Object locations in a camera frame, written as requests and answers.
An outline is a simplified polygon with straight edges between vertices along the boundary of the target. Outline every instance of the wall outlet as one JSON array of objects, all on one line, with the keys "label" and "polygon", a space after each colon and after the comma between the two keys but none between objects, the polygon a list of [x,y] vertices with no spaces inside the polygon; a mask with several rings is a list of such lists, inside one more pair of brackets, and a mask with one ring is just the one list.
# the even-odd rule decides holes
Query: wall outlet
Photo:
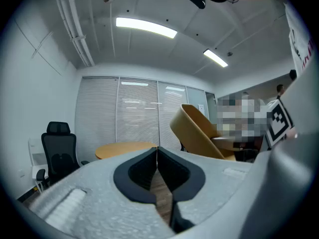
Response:
[{"label": "wall outlet", "polygon": [[25,173],[24,173],[23,170],[19,170],[19,171],[18,171],[18,175],[19,175],[19,177],[21,178],[21,177],[23,177],[23,176],[25,175]]}]

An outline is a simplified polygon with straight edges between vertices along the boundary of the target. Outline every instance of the round wooden table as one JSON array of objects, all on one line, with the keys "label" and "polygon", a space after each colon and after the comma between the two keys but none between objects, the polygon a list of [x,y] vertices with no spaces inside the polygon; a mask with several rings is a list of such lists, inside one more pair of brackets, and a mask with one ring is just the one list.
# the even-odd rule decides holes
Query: round wooden table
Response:
[{"label": "round wooden table", "polygon": [[116,142],[98,147],[95,150],[95,156],[98,159],[104,159],[122,155],[131,151],[149,149],[152,147],[157,147],[157,145],[146,141]]}]

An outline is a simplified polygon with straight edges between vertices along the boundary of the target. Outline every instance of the chair headrest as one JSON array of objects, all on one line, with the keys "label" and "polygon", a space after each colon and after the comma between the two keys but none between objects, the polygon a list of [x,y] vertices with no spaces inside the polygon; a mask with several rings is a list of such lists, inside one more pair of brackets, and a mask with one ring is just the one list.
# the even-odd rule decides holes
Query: chair headrest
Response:
[{"label": "chair headrest", "polygon": [[68,123],[66,122],[51,121],[49,122],[46,132],[48,134],[54,134],[54,135],[66,135],[66,134],[69,134],[71,131],[70,131]]}]

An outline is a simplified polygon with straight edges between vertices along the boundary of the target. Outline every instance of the pixelated area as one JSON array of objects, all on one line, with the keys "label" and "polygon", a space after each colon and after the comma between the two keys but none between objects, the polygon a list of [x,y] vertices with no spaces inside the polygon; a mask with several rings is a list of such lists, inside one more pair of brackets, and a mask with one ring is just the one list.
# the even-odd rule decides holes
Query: pixelated area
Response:
[{"label": "pixelated area", "polygon": [[223,136],[235,137],[236,141],[247,142],[250,137],[266,133],[269,118],[268,106],[249,95],[232,94],[218,101],[218,130]]}]

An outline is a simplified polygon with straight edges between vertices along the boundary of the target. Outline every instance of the white wall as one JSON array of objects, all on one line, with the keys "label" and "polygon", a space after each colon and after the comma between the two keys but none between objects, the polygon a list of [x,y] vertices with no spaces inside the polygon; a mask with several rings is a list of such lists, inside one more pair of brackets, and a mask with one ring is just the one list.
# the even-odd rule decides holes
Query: white wall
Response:
[{"label": "white wall", "polygon": [[74,131],[76,69],[64,58],[60,75],[40,53],[31,58],[34,51],[12,21],[0,46],[0,172],[15,198],[34,186],[28,139],[41,139],[50,121],[66,121]]},{"label": "white wall", "polygon": [[209,121],[212,124],[218,124],[217,121],[217,105],[214,99],[214,95],[206,94],[207,98],[207,106],[208,106],[208,113],[209,113]]},{"label": "white wall", "polygon": [[75,88],[79,90],[83,76],[125,76],[141,79],[159,80],[168,83],[186,85],[189,87],[214,93],[215,88],[209,81],[202,80],[192,75],[169,71],[162,68],[154,68],[125,63],[103,63],[95,67],[77,70]]},{"label": "white wall", "polygon": [[215,96],[216,98],[220,98],[231,93],[245,90],[252,86],[283,76],[289,73],[290,70],[294,69],[294,67],[294,61],[292,57],[287,58],[273,64],[271,67],[258,69],[258,71],[251,73],[249,76],[236,78],[234,80],[216,85]]},{"label": "white wall", "polygon": [[80,57],[70,42],[56,0],[24,0],[13,18],[34,48],[51,34],[39,52],[60,74],[68,61],[78,66]]}]

